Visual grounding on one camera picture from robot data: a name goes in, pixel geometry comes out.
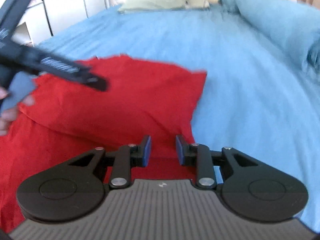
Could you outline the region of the person's left hand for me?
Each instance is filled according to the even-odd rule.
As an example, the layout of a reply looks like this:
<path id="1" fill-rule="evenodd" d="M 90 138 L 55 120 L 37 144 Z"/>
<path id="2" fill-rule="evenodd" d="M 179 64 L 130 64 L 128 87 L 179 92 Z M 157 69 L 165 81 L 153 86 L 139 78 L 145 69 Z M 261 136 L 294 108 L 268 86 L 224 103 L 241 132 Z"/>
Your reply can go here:
<path id="1" fill-rule="evenodd" d="M 35 100 L 32 95 L 26 96 L 21 104 L 25 106 L 32 106 L 35 103 Z M 7 135 L 11 124 L 17 119 L 19 114 L 19 108 L 18 106 L 15 106 L 13 108 L 7 109 L 2 112 L 1 118 L 0 118 L 0 136 Z"/>

